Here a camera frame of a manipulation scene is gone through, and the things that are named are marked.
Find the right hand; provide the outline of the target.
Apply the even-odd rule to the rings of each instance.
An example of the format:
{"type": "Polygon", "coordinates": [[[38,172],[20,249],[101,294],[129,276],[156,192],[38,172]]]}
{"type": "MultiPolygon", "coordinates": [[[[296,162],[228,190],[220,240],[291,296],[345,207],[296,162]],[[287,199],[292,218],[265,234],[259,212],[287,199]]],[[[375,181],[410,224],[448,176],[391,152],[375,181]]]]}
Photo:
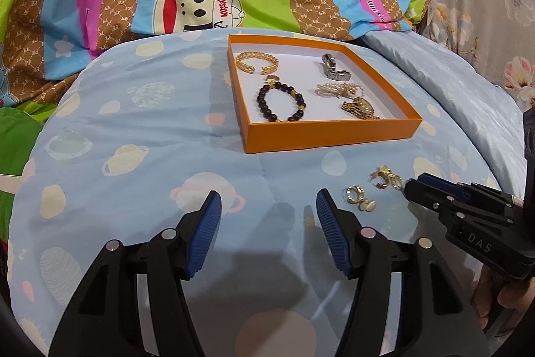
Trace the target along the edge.
{"type": "Polygon", "coordinates": [[[496,296],[493,296],[493,284],[498,274],[483,265],[480,278],[472,297],[472,306],[478,316],[481,328],[485,328],[490,318],[490,311],[496,302],[504,309],[511,309],[518,318],[528,311],[534,298],[534,279],[529,282],[511,282],[505,284],[496,296]]]}

